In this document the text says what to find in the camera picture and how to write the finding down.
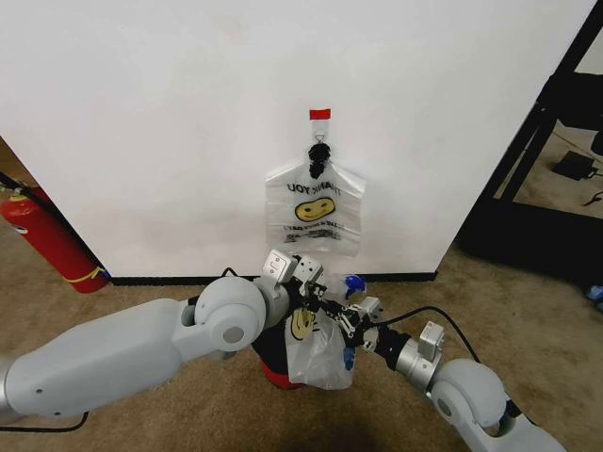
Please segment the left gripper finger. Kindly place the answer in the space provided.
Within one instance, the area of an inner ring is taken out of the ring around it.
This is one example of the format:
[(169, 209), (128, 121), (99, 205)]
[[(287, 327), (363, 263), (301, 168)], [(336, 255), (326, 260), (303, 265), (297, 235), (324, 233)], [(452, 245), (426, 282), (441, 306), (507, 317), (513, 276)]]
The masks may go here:
[(315, 321), (324, 317), (323, 301), (297, 301), (293, 310), (294, 321)]
[(327, 287), (317, 282), (309, 283), (310, 305), (333, 305), (334, 300), (327, 294)]

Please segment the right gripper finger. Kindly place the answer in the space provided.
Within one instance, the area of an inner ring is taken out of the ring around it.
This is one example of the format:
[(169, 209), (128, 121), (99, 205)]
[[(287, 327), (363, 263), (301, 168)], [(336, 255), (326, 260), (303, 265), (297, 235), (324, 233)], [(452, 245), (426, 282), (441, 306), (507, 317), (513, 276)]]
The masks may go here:
[(361, 304), (342, 305), (334, 300), (323, 300), (322, 310), (332, 320), (346, 317), (350, 322), (370, 322), (371, 314), (367, 307)]
[(370, 320), (361, 319), (357, 325), (352, 325), (346, 317), (339, 317), (336, 323), (342, 331), (346, 347), (371, 350), (372, 339), (368, 333), (372, 329)]

